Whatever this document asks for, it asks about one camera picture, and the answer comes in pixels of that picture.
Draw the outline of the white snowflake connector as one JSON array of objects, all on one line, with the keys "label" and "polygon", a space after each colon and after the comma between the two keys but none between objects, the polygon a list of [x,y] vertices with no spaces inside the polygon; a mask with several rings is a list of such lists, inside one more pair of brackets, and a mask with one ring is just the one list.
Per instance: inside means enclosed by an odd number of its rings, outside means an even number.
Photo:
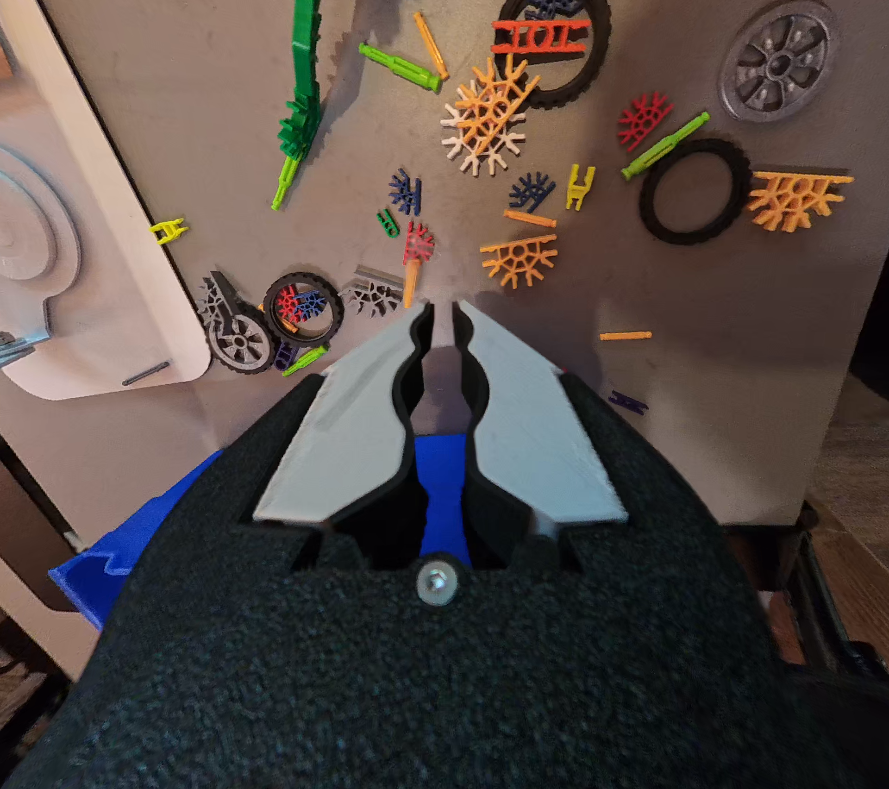
[{"label": "white snowflake connector", "polygon": [[480,152],[470,151],[462,142],[461,137],[456,128],[458,113],[454,106],[445,105],[447,117],[440,120],[442,128],[451,130],[451,135],[443,138],[442,146],[448,148],[447,159],[454,160],[461,158],[460,171],[470,171],[473,177],[478,177],[483,165],[486,165],[490,175],[495,175],[497,168],[507,169],[507,162],[502,153],[504,150],[515,155],[520,155],[519,144],[523,142],[526,136],[517,132],[517,125],[526,121],[526,114],[518,110],[518,112],[507,123],[506,127],[499,133],[491,144]]}]

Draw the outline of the yellow half-circle connector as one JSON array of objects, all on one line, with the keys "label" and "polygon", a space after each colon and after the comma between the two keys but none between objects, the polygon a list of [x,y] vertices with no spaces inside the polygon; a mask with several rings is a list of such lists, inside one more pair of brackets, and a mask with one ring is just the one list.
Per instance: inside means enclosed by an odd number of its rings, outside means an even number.
[{"label": "yellow half-circle connector", "polygon": [[831,205],[845,200],[831,190],[834,185],[853,183],[850,175],[756,170],[746,209],[754,213],[753,223],[764,230],[795,232],[812,226],[811,214],[830,217]]},{"label": "yellow half-circle connector", "polygon": [[516,289],[524,280],[531,288],[534,282],[544,279],[541,268],[554,268],[552,258],[558,255],[554,248],[556,240],[557,236],[550,234],[480,247],[479,253],[484,256],[482,267],[502,287],[509,283]]}]

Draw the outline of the short yellow rod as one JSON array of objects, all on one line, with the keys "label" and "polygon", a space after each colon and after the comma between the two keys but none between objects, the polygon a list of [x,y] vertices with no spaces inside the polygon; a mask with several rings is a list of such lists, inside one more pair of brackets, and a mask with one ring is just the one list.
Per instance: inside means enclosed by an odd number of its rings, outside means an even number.
[{"label": "short yellow rod", "polygon": [[420,37],[426,46],[428,54],[435,65],[439,78],[442,81],[446,81],[450,77],[450,72],[447,69],[442,53],[439,50],[438,43],[429,29],[426,18],[420,11],[416,11],[413,13],[413,19],[419,30]]}]

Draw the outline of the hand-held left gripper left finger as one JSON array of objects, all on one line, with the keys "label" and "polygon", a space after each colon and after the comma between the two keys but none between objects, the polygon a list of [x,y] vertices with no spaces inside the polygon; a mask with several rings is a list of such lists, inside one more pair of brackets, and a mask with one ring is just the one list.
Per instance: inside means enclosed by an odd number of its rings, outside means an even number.
[{"label": "hand-held left gripper left finger", "polygon": [[419,558],[428,494],[411,418],[425,393],[434,320],[434,306],[417,303],[332,364],[254,520],[351,536],[377,570]]}]

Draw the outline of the grey spoked toy wheel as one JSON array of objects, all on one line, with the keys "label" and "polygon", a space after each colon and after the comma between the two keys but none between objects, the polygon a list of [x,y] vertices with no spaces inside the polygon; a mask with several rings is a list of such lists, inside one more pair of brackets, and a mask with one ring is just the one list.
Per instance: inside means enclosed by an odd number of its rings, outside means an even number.
[{"label": "grey spoked toy wheel", "polygon": [[278,339],[270,334],[261,312],[243,308],[231,318],[231,330],[225,332],[220,322],[206,329],[214,358],[227,369],[242,375],[257,375],[274,363]]},{"label": "grey spoked toy wheel", "polygon": [[787,119],[825,89],[841,44],[838,17],[820,0],[774,0],[739,30],[718,76],[728,114],[763,124]]}]

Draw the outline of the small lime piece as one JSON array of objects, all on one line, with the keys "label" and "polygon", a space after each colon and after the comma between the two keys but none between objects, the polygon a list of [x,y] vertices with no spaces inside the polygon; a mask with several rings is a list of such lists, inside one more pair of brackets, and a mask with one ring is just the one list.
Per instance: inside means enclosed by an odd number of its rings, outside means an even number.
[{"label": "small lime piece", "polygon": [[313,348],[311,350],[305,351],[303,354],[301,354],[299,357],[297,357],[288,366],[287,369],[283,370],[282,376],[283,377],[291,376],[292,374],[294,374],[302,369],[307,368],[312,363],[323,358],[329,352],[329,350],[330,350],[330,346],[328,344],[323,344],[323,345],[320,345],[320,346]]}]

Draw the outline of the small black toy tire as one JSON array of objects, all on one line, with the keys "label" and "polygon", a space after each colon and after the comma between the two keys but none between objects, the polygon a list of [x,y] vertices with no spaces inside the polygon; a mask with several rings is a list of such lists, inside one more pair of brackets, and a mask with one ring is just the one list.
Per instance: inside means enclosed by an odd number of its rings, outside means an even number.
[{"label": "small black toy tire", "polygon": [[[275,315],[274,300],[278,290],[289,284],[294,284],[299,292],[320,290],[327,300],[324,313],[296,325],[282,321]],[[316,347],[329,342],[339,330],[345,310],[333,284],[313,272],[288,273],[272,283],[264,296],[263,308],[269,328],[282,340],[297,347]]]}]

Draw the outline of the white adjustable book stand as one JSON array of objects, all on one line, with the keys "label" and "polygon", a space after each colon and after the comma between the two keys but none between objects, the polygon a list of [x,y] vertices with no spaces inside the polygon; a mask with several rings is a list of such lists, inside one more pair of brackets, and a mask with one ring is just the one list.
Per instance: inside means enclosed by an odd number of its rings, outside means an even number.
[{"label": "white adjustable book stand", "polygon": [[1,0],[1,30],[2,373],[48,401],[197,379],[190,296],[39,1]]}]

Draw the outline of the grey connector piece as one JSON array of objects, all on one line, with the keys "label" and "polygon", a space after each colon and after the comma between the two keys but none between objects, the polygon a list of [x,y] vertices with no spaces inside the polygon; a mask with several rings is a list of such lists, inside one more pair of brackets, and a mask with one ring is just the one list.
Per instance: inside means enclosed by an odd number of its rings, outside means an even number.
[{"label": "grey connector piece", "polygon": [[358,265],[353,278],[339,292],[345,305],[356,304],[357,313],[366,307],[371,317],[384,317],[403,302],[405,279]]},{"label": "grey connector piece", "polygon": [[241,313],[239,296],[220,271],[211,271],[203,279],[205,295],[198,301],[198,312],[209,335],[228,336],[234,332],[234,318]]}]

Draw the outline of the lime green rod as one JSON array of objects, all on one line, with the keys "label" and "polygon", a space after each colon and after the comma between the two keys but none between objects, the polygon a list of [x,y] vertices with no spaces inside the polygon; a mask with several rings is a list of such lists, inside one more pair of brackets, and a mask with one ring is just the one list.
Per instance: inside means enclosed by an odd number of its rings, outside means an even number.
[{"label": "lime green rod", "polygon": [[394,75],[416,84],[433,93],[437,93],[440,89],[441,77],[423,66],[412,63],[400,56],[388,54],[378,48],[361,42],[358,47],[359,53],[368,60],[388,69]]},{"label": "lime green rod", "polygon": [[624,181],[629,182],[633,177],[646,172],[655,163],[676,149],[683,140],[689,138],[694,132],[706,125],[710,119],[711,116],[709,112],[702,112],[698,116],[689,120],[676,132],[659,140],[644,153],[629,162],[628,166],[621,169],[620,174]]}]

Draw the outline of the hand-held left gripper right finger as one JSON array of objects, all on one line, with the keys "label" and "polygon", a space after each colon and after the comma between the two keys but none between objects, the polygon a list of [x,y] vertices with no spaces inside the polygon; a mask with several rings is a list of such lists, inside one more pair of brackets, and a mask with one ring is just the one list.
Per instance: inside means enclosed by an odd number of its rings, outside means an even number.
[{"label": "hand-held left gripper right finger", "polygon": [[467,301],[452,304],[452,324],[471,410],[461,513],[472,566],[504,569],[527,537],[625,523],[561,369]]}]

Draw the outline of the yellow fan connector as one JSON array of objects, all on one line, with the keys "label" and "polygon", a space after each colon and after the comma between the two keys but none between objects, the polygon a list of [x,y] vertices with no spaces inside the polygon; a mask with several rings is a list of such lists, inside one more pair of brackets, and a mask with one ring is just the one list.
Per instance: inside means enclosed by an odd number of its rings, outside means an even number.
[{"label": "yellow fan connector", "polygon": [[483,69],[473,66],[472,82],[458,87],[456,128],[470,151],[485,150],[537,87],[540,77],[528,79],[527,67],[527,60],[515,63],[515,56],[507,54],[499,73],[494,58],[488,57]]}]

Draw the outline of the blue tagged plastic bin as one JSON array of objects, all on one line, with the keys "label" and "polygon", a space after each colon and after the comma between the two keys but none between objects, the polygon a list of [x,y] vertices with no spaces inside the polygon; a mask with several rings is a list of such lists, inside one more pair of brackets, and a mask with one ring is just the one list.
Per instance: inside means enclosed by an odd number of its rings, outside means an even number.
[{"label": "blue tagged plastic bin", "polygon": [[[415,440],[419,482],[428,494],[427,522],[420,554],[444,551],[470,565],[461,496],[466,436],[432,435]],[[73,558],[48,571],[61,593],[101,631],[126,579],[172,509],[219,458],[217,450],[164,494],[151,498],[117,528]]]}]

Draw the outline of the colourful construction toy dinosaur model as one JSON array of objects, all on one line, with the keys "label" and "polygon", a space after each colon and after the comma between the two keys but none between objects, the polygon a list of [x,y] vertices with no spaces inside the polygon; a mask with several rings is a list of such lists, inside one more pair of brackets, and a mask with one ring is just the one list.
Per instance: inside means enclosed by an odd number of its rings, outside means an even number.
[{"label": "colourful construction toy dinosaur model", "polygon": [[294,0],[294,98],[287,104],[291,115],[281,121],[278,133],[285,160],[272,202],[273,210],[282,207],[321,121],[320,86],[317,80],[317,40],[321,21],[319,6],[320,0]]}]

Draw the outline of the small red snowflake connector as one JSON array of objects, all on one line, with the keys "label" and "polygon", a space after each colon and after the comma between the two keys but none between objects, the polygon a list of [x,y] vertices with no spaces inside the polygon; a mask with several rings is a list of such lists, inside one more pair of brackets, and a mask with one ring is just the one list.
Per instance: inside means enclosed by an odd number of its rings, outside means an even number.
[{"label": "small red snowflake connector", "polygon": [[433,233],[419,219],[409,222],[406,233],[406,244],[403,265],[411,262],[427,263],[436,247]]}]

